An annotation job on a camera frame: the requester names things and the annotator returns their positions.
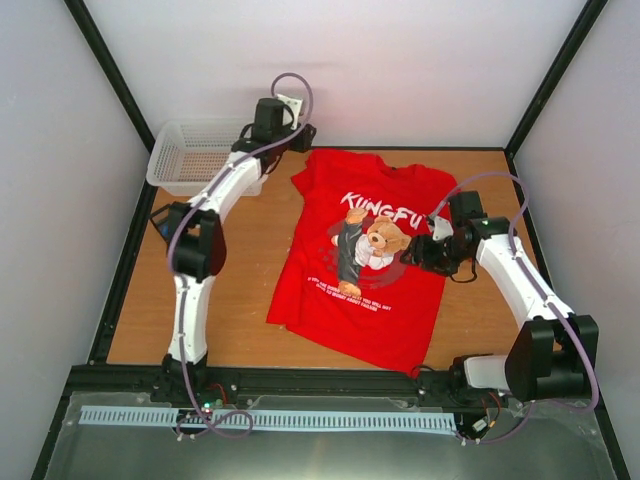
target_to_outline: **white plastic basket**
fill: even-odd
[[[153,147],[147,181],[171,195],[198,194],[223,167],[248,123],[239,118],[168,122]],[[243,195],[256,196],[261,190],[262,183],[256,182]]]

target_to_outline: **wooden table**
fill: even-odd
[[[502,152],[380,151],[388,165],[420,163],[450,172],[462,181],[480,172],[507,171]],[[302,198],[290,178],[304,168],[306,155],[287,153],[258,197],[244,197],[225,226],[228,257],[211,293],[207,320],[209,365],[262,367],[375,368],[347,355],[267,325],[265,318],[287,258]],[[511,218],[519,208],[513,184],[485,178],[472,187],[485,211]],[[175,198],[159,190],[154,209]],[[533,258],[524,222],[518,225]],[[166,245],[148,224],[124,302],[109,363],[158,364],[173,331],[175,289],[167,271]],[[446,368],[455,356],[507,353],[517,334],[511,311],[488,274],[479,269],[471,285],[448,281],[425,363]]]

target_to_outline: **red t-shirt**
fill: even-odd
[[[424,360],[445,278],[399,258],[410,237],[429,233],[426,216],[455,179],[422,165],[396,169],[377,155],[323,149],[292,181],[304,209],[267,322],[409,374]],[[358,208],[367,213],[361,221]]]

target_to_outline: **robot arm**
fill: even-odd
[[[296,106],[295,112],[290,104]],[[196,387],[204,380],[207,360],[209,295],[226,260],[222,224],[244,191],[273,172],[286,150],[306,152],[311,148],[316,129],[308,123],[292,128],[301,105],[302,100],[282,95],[261,99],[254,122],[245,128],[250,129],[250,138],[241,135],[224,167],[198,195],[169,207],[172,241],[168,258],[174,271],[176,311],[162,365],[166,373],[180,378],[184,361]]]
[[[593,319],[575,315],[555,295],[517,236],[513,239],[514,254],[509,221],[504,217],[488,218],[477,192],[452,196],[449,207],[452,222],[441,217],[430,219],[433,234],[414,237],[401,261],[454,280],[466,260],[472,262],[475,279],[477,263],[500,289],[520,330],[509,355],[474,355],[454,360],[454,388],[509,391],[521,401],[590,394],[585,367],[557,315],[568,320],[592,365],[598,340]],[[555,344],[561,349],[554,349]]]

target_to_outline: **white wall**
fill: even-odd
[[[597,373],[640,478],[640,2],[609,2],[517,155],[559,292],[600,325]]]
[[[62,1],[0,2],[0,477],[84,363],[147,155]]]
[[[250,118],[294,70],[315,87],[318,145],[500,147],[584,0],[87,4],[156,134],[173,118]]]

